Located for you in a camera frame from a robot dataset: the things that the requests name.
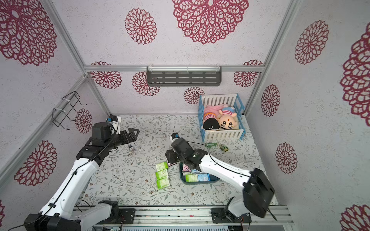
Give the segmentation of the green tissue pack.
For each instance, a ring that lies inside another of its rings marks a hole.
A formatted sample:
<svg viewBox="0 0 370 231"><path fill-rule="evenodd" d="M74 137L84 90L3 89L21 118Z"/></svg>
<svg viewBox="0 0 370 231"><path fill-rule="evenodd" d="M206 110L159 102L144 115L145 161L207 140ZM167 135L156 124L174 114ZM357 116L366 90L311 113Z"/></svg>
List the green tissue pack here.
<svg viewBox="0 0 370 231"><path fill-rule="evenodd" d="M167 188L171 185L168 177L159 179L159 180L156 181L156 183L157 183L157 189L158 190Z"/></svg>
<svg viewBox="0 0 370 231"><path fill-rule="evenodd" d="M164 162L160 162L160 163L157 163L155 165L156 167L156 171L159 172L159 171L162 171L162 170L165 170L165 169L168 169L169 166L168 166L168 163L166 161Z"/></svg>
<svg viewBox="0 0 370 231"><path fill-rule="evenodd" d="M185 176L186 182L198 182L197 174L188 174Z"/></svg>
<svg viewBox="0 0 370 231"><path fill-rule="evenodd" d="M161 180L161 179L169 177L167 169L160 170L160 171L156 172L155 174L156 174L156 179L157 180Z"/></svg>

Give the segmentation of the dark teal storage box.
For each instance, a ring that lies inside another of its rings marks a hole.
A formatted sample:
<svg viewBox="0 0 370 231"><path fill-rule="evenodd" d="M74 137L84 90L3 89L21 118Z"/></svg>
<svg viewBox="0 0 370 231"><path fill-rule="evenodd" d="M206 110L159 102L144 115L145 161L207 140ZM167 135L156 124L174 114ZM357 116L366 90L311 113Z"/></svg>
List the dark teal storage box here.
<svg viewBox="0 0 370 231"><path fill-rule="evenodd" d="M180 180L186 185L216 183L220 179L212 174L190 169L187 165L179 163Z"/></svg>

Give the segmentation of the blue tissue pack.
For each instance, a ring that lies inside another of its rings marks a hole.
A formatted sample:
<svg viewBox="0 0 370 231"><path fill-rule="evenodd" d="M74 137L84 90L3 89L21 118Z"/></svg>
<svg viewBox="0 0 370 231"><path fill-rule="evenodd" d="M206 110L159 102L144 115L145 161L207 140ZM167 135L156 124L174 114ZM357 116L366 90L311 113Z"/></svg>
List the blue tissue pack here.
<svg viewBox="0 0 370 231"><path fill-rule="evenodd" d="M210 175L208 173L198 174L198 182L209 182Z"/></svg>

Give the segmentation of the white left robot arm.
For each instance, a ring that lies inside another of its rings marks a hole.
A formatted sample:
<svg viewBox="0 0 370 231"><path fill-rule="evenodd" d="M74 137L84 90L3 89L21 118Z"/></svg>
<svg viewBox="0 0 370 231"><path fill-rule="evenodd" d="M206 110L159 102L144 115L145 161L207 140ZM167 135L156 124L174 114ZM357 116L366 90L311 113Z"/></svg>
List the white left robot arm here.
<svg viewBox="0 0 370 231"><path fill-rule="evenodd" d="M66 179L50 201L37 214L29 214L24 221L28 231L86 231L101 221L119 220L116 201L103 200L98 205L72 218L72 212L83 189L102 165L110 151L135 142L140 131L129 128L120 131L119 121L96 123L92 135L80 149Z"/></svg>

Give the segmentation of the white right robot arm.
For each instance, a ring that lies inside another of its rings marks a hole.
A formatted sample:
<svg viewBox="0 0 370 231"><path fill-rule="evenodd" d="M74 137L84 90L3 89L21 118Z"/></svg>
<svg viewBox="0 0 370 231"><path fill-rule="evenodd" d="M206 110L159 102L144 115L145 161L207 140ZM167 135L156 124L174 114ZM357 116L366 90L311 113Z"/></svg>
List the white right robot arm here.
<svg viewBox="0 0 370 231"><path fill-rule="evenodd" d="M262 170L255 168L251 171L225 163L203 149L193 149L177 133L170 140L172 148L166 152L170 164L183 163L191 169L211 174L242 192L242 196L229 200L224 208L225 214L240 217L250 212L264 218L270 212L269 205L275 189Z"/></svg>

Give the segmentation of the green tissue pack bottom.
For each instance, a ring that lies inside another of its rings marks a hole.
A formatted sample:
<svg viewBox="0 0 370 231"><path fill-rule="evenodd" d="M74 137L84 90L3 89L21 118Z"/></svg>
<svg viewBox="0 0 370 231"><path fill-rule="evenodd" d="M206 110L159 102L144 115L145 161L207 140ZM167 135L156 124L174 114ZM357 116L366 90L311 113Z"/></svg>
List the green tissue pack bottom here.
<svg viewBox="0 0 370 231"><path fill-rule="evenodd" d="M157 189L158 190L167 188L171 185L168 177L159 179L159 180L156 181L156 183L157 183Z"/></svg>

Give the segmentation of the black-haired plush doll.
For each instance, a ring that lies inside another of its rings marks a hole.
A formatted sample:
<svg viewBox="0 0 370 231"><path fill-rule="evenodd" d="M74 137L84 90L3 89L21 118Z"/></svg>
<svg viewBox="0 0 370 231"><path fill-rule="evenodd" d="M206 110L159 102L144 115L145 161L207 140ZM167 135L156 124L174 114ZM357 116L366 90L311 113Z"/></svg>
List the black-haired plush doll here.
<svg viewBox="0 0 370 231"><path fill-rule="evenodd" d="M221 117L209 113L203 116L202 128L205 131L236 130L239 127L238 114L234 107L224 107L219 110Z"/></svg>

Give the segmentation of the pink plush doll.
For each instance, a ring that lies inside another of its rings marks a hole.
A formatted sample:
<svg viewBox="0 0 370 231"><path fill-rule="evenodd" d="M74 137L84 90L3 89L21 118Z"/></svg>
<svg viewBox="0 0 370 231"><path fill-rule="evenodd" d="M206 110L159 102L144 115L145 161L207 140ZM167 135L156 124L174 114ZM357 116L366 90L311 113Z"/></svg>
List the pink plush doll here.
<svg viewBox="0 0 370 231"><path fill-rule="evenodd" d="M224 107L228 107L228 104L223 104L223 105L206 105L204 108L204 114L203 116L206 116L206 114L212 113L214 114L217 118L221 117L219 110L222 110Z"/></svg>

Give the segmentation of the blue white toy crib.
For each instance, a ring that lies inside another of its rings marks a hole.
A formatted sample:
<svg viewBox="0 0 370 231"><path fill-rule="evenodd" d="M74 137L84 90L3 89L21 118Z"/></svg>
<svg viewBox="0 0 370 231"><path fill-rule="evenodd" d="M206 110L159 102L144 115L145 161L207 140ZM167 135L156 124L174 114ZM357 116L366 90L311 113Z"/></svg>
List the blue white toy crib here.
<svg viewBox="0 0 370 231"><path fill-rule="evenodd" d="M198 120L203 142L242 140L245 110L238 94L202 95L199 98Z"/></svg>

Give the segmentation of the green carabiner keychain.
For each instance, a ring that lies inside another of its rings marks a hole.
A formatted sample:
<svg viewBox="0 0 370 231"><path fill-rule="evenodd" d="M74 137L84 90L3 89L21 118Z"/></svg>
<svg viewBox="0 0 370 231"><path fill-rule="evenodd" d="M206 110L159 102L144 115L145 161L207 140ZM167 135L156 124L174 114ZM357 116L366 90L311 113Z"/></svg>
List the green carabiner keychain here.
<svg viewBox="0 0 370 231"><path fill-rule="evenodd" d="M213 148L213 147L217 147L218 143L206 143L204 144L204 146L207 148Z"/></svg>

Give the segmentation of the small figurine keychain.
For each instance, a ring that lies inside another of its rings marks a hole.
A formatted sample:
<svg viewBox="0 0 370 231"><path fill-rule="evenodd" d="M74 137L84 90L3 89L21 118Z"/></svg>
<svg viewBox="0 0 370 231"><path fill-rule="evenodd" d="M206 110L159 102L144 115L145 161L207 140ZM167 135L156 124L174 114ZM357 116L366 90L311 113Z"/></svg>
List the small figurine keychain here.
<svg viewBox="0 0 370 231"><path fill-rule="evenodd" d="M223 151L223 152L228 152L228 147L226 145L220 145L220 150Z"/></svg>

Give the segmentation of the grey wall shelf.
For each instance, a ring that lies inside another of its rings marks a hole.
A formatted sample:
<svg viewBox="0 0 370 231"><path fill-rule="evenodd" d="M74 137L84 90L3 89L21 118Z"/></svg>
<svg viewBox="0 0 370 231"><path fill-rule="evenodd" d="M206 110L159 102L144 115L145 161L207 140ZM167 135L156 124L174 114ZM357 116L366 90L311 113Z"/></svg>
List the grey wall shelf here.
<svg viewBox="0 0 370 231"><path fill-rule="evenodd" d="M150 87L218 87L222 82L222 68L148 66L146 82Z"/></svg>

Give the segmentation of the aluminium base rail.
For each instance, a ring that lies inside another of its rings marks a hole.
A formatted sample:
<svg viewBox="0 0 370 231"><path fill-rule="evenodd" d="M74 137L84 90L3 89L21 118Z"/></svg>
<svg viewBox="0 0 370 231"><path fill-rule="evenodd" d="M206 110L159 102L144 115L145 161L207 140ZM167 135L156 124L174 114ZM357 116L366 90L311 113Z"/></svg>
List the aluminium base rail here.
<svg viewBox="0 0 370 231"><path fill-rule="evenodd" d="M294 221L286 206L272 206L265 217L253 214L228 219L224 206L120 206L118 221L102 221L96 230L283 230L293 231Z"/></svg>

